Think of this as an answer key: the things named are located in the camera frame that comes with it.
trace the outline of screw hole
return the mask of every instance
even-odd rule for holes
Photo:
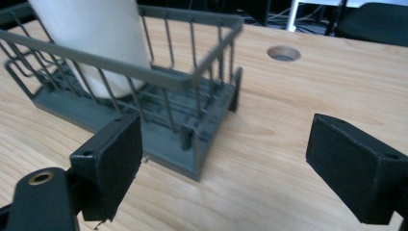
[[[31,177],[28,180],[28,184],[32,186],[41,185],[45,182],[48,182],[54,177],[54,173],[52,171],[44,171],[36,174],[35,176]]]

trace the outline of black chair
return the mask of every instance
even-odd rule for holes
[[[346,14],[346,3],[342,1],[335,18],[338,21],[336,37],[408,46],[408,7],[367,3]]]

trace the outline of wooden surface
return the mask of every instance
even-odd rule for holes
[[[301,58],[267,55],[283,44]],[[224,119],[201,181],[143,164],[114,222],[99,230],[397,230],[397,214],[390,226],[360,224],[306,164],[305,151],[313,115],[321,113],[407,154],[408,48],[250,26],[236,47],[244,68],[240,107]],[[0,81],[4,206],[24,175],[68,168],[68,156],[91,133],[37,109],[3,68]],[[96,225],[81,222],[83,230]]]

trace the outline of black object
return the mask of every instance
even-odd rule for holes
[[[340,20],[343,20],[345,12],[347,11],[347,0],[342,0],[338,8],[328,15],[329,24],[327,25],[325,36],[330,36]]]
[[[268,23],[268,13],[270,11],[271,0],[243,0],[242,10],[251,15],[261,25]]]
[[[367,3],[346,14],[335,34],[347,39],[408,46],[408,7]]]
[[[76,150],[71,168],[35,171],[15,188],[13,204],[0,210],[0,230],[78,230],[84,220],[112,220],[142,157],[140,117],[118,118]]]
[[[165,7],[166,0],[138,0],[138,5]]]
[[[408,219],[408,157],[389,145],[315,115],[306,159],[360,222],[388,224],[394,211]]]
[[[204,12],[209,10],[209,3],[207,0],[166,0],[166,6]]]

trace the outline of wooden table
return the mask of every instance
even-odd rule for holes
[[[289,45],[298,61],[271,59]],[[360,224],[305,161],[315,113],[337,116],[408,153],[408,48],[245,26],[240,108],[229,113],[200,182],[143,164],[114,222],[99,230],[397,230]],[[0,206],[16,182],[69,167],[91,133],[37,109],[0,72]],[[95,222],[81,222],[91,230]]]

